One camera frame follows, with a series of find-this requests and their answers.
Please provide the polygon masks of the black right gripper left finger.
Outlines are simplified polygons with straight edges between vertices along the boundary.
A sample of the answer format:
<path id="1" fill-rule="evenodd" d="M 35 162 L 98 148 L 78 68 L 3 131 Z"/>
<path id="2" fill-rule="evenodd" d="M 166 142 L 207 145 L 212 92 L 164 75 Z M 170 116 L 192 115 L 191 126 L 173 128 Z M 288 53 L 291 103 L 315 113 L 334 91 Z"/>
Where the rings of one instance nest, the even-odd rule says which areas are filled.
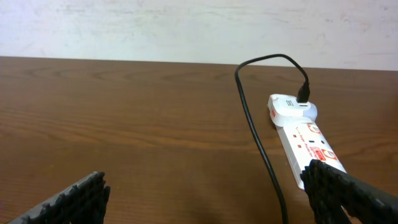
<path id="1" fill-rule="evenodd" d="M 8 224 L 103 224 L 111 188 L 92 172 Z"/>

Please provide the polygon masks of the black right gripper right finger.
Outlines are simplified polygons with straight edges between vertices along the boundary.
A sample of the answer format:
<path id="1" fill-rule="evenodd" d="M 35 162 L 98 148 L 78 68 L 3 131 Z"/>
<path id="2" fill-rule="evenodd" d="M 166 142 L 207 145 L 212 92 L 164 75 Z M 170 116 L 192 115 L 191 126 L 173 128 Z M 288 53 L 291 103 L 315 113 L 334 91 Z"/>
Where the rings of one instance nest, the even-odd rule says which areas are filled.
<path id="1" fill-rule="evenodd" d="M 397 224 L 397 197 L 322 161 L 311 160 L 300 175 L 316 223 Z"/>

